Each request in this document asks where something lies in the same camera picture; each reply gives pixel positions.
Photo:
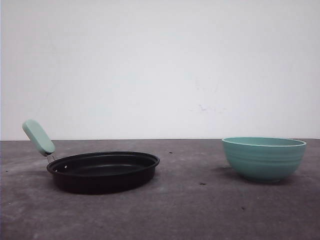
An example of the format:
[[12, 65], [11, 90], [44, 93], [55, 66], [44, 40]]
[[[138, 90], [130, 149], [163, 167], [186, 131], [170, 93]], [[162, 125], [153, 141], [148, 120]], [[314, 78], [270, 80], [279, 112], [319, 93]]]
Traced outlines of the black frying pan green handle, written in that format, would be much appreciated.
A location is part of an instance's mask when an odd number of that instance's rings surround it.
[[160, 159], [133, 151], [105, 151], [77, 154], [55, 159], [56, 147], [42, 126], [33, 119], [22, 129], [38, 152], [47, 158], [46, 170], [61, 190], [77, 194], [122, 192], [148, 183]]

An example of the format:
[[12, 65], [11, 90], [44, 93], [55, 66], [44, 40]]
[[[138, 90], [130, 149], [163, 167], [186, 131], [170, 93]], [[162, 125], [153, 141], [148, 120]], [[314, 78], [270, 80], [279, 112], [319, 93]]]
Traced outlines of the teal ceramic bowl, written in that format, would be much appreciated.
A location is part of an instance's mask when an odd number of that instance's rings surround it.
[[273, 137], [226, 137], [222, 144], [228, 163], [239, 175], [263, 183], [292, 175], [307, 147], [302, 140]]

